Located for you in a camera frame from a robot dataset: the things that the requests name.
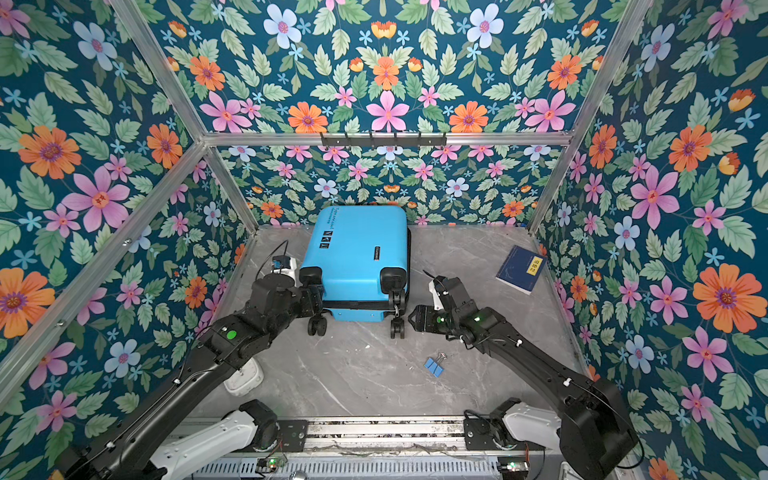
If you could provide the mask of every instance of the blue suitcase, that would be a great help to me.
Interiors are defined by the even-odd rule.
[[[320,286],[323,308],[335,320],[382,322],[392,313],[390,336],[404,338],[409,263],[410,232],[402,208],[327,207],[317,217],[299,281]],[[324,320],[311,319],[308,332],[323,335]]]

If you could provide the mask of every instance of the metal beam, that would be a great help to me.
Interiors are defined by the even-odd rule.
[[[197,115],[197,110],[187,96],[187,92],[179,83],[173,70],[170,69],[167,56],[157,42],[147,20],[141,14],[134,0],[111,0],[117,17],[123,22],[123,26],[131,39],[136,44],[141,57],[152,70],[157,84],[160,85],[165,96],[174,107],[187,132],[193,141],[200,141],[206,133],[205,125]]]
[[[141,232],[168,202],[171,194],[192,173],[204,152],[202,143],[192,144],[184,152],[176,165],[112,234],[104,247],[78,273],[41,319],[5,356],[0,363],[0,406],[5,405],[18,391],[40,363],[43,355],[56,346],[69,323],[88,304],[94,290],[114,270],[133,239],[141,236]]]
[[[209,133],[204,137],[209,147],[248,145],[348,145],[378,147],[379,145],[400,145],[428,147],[430,145],[559,145],[571,143],[572,136],[565,132],[481,133],[481,134],[260,134],[242,132],[239,134]]]
[[[541,225],[547,210],[549,210],[554,201],[560,184],[568,173],[568,165],[576,157],[579,147],[584,142],[584,137],[594,120],[594,116],[598,112],[600,103],[602,103],[603,97],[607,94],[608,88],[611,86],[611,82],[614,80],[616,72],[624,60],[624,56],[627,54],[627,50],[629,50],[632,39],[643,24],[643,18],[651,3],[653,3],[653,0],[629,0],[627,8],[624,10],[624,15],[616,27],[614,37],[611,39],[611,43],[605,52],[603,66],[595,76],[587,97],[578,111],[573,130],[571,130],[572,141],[560,155],[560,160],[554,166],[554,170],[549,176],[549,181],[544,187],[544,191],[541,192],[538,207],[536,207],[536,214],[528,225],[528,229],[533,235],[536,235],[539,225]]]
[[[229,198],[232,207],[240,216],[240,221],[245,225],[246,230],[251,235],[256,234],[256,230],[259,230],[259,226],[256,223],[256,219],[248,208],[248,203],[245,201],[243,192],[240,187],[235,183],[235,179],[224,164],[224,159],[221,157],[218,149],[214,147],[208,147],[208,152],[205,154],[205,159],[213,171],[214,176],[219,181],[221,191],[224,196]]]

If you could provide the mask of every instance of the binder clip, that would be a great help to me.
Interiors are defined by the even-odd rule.
[[[427,359],[427,362],[424,364],[424,368],[430,371],[431,374],[433,374],[435,377],[439,377],[442,375],[443,368],[440,366],[440,363],[445,360],[447,356],[440,352],[438,353],[435,358],[429,357]]]

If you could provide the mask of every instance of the book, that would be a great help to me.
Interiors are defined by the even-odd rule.
[[[502,268],[498,269],[496,278],[530,295],[546,263],[547,257],[515,245]]]

